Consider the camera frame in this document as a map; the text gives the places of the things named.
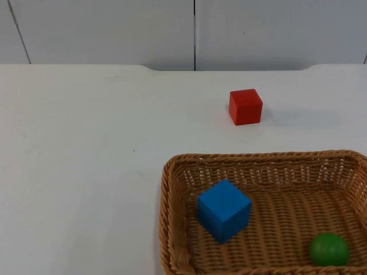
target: cube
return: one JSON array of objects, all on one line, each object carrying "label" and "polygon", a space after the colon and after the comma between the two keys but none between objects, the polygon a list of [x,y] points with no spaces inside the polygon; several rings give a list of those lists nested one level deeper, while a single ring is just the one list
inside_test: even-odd
[{"label": "cube", "polygon": [[248,224],[250,211],[251,200],[229,180],[222,180],[198,198],[197,218],[219,243]]},{"label": "cube", "polygon": [[259,123],[262,108],[255,89],[233,91],[229,96],[229,113],[235,125]]}]

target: red cube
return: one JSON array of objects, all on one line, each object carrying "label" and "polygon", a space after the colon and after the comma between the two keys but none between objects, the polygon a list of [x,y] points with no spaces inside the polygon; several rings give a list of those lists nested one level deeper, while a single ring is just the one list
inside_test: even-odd
[{"label": "red cube", "polygon": [[262,109],[255,89],[233,91],[229,96],[229,113],[235,125],[259,123]]}]

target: wicker basket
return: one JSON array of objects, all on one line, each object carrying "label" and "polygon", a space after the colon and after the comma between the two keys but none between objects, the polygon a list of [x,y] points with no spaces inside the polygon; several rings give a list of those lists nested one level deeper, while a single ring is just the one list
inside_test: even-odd
[{"label": "wicker basket", "polygon": [[[223,245],[197,221],[197,198],[229,179],[252,199],[249,225]],[[162,177],[166,274],[367,274],[367,158],[353,151],[179,155]],[[346,239],[348,266],[317,267],[321,232]]]}]

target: ball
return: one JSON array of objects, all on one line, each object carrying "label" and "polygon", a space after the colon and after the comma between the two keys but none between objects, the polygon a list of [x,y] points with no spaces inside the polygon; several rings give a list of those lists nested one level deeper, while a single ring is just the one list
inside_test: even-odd
[{"label": "ball", "polygon": [[310,257],[316,266],[342,266],[349,259],[344,239],[333,233],[318,234],[311,242]]}]

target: basket rim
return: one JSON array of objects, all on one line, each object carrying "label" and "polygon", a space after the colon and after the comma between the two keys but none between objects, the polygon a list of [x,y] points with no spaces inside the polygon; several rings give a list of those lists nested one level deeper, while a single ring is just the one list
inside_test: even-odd
[{"label": "basket rim", "polygon": [[[161,242],[161,265],[166,274],[183,274],[183,275],[196,275],[197,273],[192,266],[188,269],[192,271],[184,271],[175,266],[175,263],[171,262],[171,253],[169,249],[169,241],[172,236],[170,236],[168,227],[168,215],[170,212],[170,194],[169,194],[169,184],[172,171],[175,166],[181,163],[211,163],[211,162],[222,162],[231,163],[238,162],[238,160],[245,161],[259,161],[261,162],[264,158],[267,161],[273,159],[285,161],[295,160],[306,160],[317,158],[317,156],[327,157],[327,155],[333,158],[340,157],[351,157],[357,159],[359,163],[363,163],[363,167],[367,169],[367,157],[359,152],[353,150],[326,150],[326,151],[294,151],[294,152],[272,152],[272,153],[255,153],[255,154],[179,154],[175,155],[168,160],[163,168],[162,173],[162,183],[161,183],[161,204],[159,210],[159,240]],[[203,275],[215,274],[215,275],[245,275],[245,274],[263,274],[263,273],[309,273],[313,272],[315,274],[319,273],[332,273],[341,272],[348,274],[354,273],[367,273],[367,266],[282,266],[282,267],[258,267],[258,268],[243,268],[239,271],[223,271],[223,272],[210,272],[201,273]]]}]

